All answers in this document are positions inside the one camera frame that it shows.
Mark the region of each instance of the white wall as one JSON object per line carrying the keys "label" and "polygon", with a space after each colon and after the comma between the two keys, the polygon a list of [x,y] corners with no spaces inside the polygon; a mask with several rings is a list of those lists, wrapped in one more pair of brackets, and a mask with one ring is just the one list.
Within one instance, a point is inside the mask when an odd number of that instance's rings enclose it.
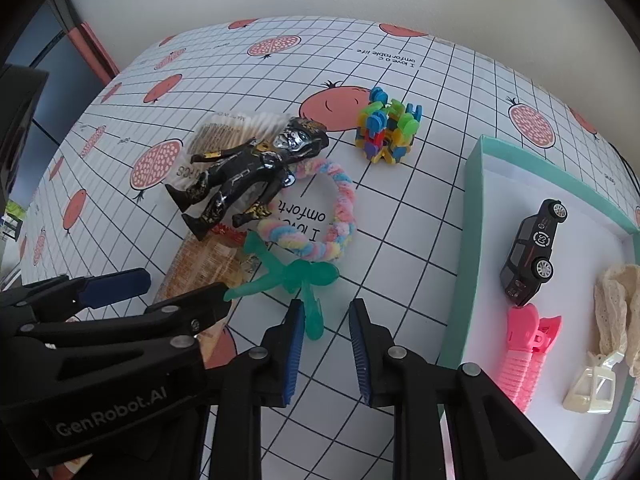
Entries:
{"label": "white wall", "polygon": [[464,44],[576,108],[640,173],[640,54],[603,0],[72,0],[117,65],[158,39],[241,18],[397,23]]}

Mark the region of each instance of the action figure's arm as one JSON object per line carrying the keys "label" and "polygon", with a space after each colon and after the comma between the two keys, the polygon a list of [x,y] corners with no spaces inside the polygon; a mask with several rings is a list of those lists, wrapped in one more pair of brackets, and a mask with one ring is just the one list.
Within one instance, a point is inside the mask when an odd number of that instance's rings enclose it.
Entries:
{"label": "action figure's arm", "polygon": [[228,156],[235,155],[236,153],[242,152],[247,148],[252,148],[258,143],[255,137],[252,137],[244,144],[240,144],[239,146],[234,146],[229,148],[228,150],[218,150],[216,152],[207,152],[207,153],[199,153],[197,155],[191,155],[191,162],[215,162],[220,158],[227,158]]}
{"label": "action figure's arm", "polygon": [[273,200],[283,187],[289,187],[295,182],[294,175],[287,169],[281,169],[274,176],[264,189],[258,200],[256,200],[244,213],[233,216],[234,227],[240,227],[251,220],[260,220],[271,215],[269,202]]}

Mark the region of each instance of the teal rubber toy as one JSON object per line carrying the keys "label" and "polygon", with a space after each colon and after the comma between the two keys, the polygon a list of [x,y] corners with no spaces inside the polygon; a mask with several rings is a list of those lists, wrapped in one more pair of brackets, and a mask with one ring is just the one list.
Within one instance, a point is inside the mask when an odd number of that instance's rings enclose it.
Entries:
{"label": "teal rubber toy", "polygon": [[274,254],[271,254],[260,237],[249,231],[244,241],[244,252],[255,254],[267,268],[267,273],[252,282],[230,288],[225,293],[225,301],[234,300],[241,296],[250,296],[281,285],[289,294],[295,294],[298,289],[300,298],[305,306],[305,333],[309,339],[320,339],[324,332],[322,306],[316,300],[311,285],[331,285],[340,276],[338,268],[328,262],[308,262],[294,260],[289,265],[283,264]]}

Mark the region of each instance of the red fruit illustration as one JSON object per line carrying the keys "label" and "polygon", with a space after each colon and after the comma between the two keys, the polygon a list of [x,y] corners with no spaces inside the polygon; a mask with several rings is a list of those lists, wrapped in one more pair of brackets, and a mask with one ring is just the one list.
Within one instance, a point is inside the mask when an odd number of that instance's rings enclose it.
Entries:
{"label": "red fruit illustration", "polygon": [[145,95],[145,98],[142,99],[142,102],[156,102],[159,98],[161,98],[164,94],[171,90],[171,88],[176,86],[180,82],[180,79],[182,79],[182,74],[174,74],[169,76],[167,79],[163,79]]}
{"label": "red fruit illustration", "polygon": [[82,151],[80,152],[80,158],[85,158],[89,152],[91,151],[91,148],[95,146],[95,143],[98,142],[98,140],[100,140],[100,137],[102,137],[102,134],[107,130],[106,126],[99,126],[98,128],[95,129],[95,133],[89,137],[89,140],[87,142],[85,142],[84,146],[82,147]]}
{"label": "red fruit illustration", "polygon": [[174,34],[172,36],[167,36],[166,38],[164,38],[164,40],[162,40],[160,43],[158,43],[158,46],[163,46],[165,43],[169,43],[176,36],[177,36],[177,34]]}
{"label": "red fruit illustration", "polygon": [[578,124],[580,124],[580,126],[587,130],[591,135],[596,135],[598,133],[596,128],[573,108],[569,107],[569,111],[574,115],[575,120],[578,121]]}
{"label": "red fruit illustration", "polygon": [[390,23],[380,23],[380,29],[391,36],[399,36],[400,38],[415,38],[416,36],[426,36],[424,32],[411,30],[410,28],[398,27]]}
{"label": "red fruit illustration", "polygon": [[66,205],[65,214],[62,217],[62,227],[66,229],[67,233],[80,217],[80,213],[82,212],[82,208],[84,207],[85,200],[86,190],[81,189],[79,191],[76,191],[75,195],[71,197],[69,203]]}
{"label": "red fruit illustration", "polygon": [[136,202],[142,200],[145,189],[159,184],[167,176],[181,149],[180,139],[169,139],[152,146],[140,155],[129,177],[129,185],[140,192],[136,196]]}
{"label": "red fruit illustration", "polygon": [[65,161],[65,156],[64,155],[60,155],[60,158],[58,159],[58,161],[56,162],[55,166],[53,167],[53,169],[49,173],[49,181],[50,182],[51,182],[51,179],[58,174],[58,171],[60,170],[60,166],[62,166],[62,163],[64,161]]}
{"label": "red fruit illustration", "polygon": [[27,248],[27,236],[24,235],[22,243],[20,244],[20,259],[24,256],[24,250]]}
{"label": "red fruit illustration", "polygon": [[105,95],[102,96],[102,99],[100,100],[100,104],[102,104],[109,97],[111,97],[113,94],[115,94],[121,86],[122,86],[122,83],[116,83],[111,88],[109,88],[109,91]]}
{"label": "red fruit illustration", "polygon": [[556,134],[546,117],[529,105],[509,99],[509,117],[517,130],[539,148],[551,148],[556,142]]}
{"label": "red fruit illustration", "polygon": [[37,265],[42,257],[42,250],[44,249],[44,242],[47,238],[47,233],[44,231],[44,227],[40,230],[38,239],[36,240],[36,248],[33,250],[33,265]]}
{"label": "red fruit illustration", "polygon": [[358,112],[369,104],[369,90],[361,86],[336,85],[327,81],[326,90],[307,97],[300,105],[300,117],[324,124],[329,132],[355,128]]}
{"label": "red fruit illustration", "polygon": [[229,30],[234,30],[235,28],[242,28],[249,25],[249,23],[253,23],[258,18],[254,18],[252,20],[237,20],[229,25]]}
{"label": "red fruit illustration", "polygon": [[174,50],[173,52],[170,52],[165,58],[162,59],[162,61],[160,63],[158,63],[155,67],[154,70],[158,70],[160,68],[162,68],[163,66],[168,65],[169,63],[171,63],[174,59],[177,59],[178,57],[180,57],[182,54],[184,54],[187,51],[186,48],[181,48],[180,50]]}
{"label": "red fruit illustration", "polygon": [[214,326],[203,330],[198,334],[200,341],[200,352],[204,361],[205,369],[217,368],[226,365],[231,359],[238,355],[236,342],[234,341],[228,327],[222,329],[222,333],[216,342],[217,328]]}
{"label": "red fruit illustration", "polygon": [[298,36],[278,36],[277,38],[269,38],[268,40],[254,43],[246,52],[249,56],[271,57],[274,52],[287,50],[292,46],[296,46],[300,41]]}

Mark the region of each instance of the car wheel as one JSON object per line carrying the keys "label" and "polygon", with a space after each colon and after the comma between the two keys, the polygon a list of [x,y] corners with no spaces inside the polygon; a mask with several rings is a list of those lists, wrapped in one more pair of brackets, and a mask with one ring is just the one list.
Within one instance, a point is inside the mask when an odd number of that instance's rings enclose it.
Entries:
{"label": "car wheel", "polygon": [[531,272],[542,283],[546,283],[554,275],[554,268],[546,258],[537,258],[531,265]]}
{"label": "car wheel", "polygon": [[549,214],[559,223],[562,223],[566,220],[566,208],[560,201],[552,202],[551,204],[549,204]]}

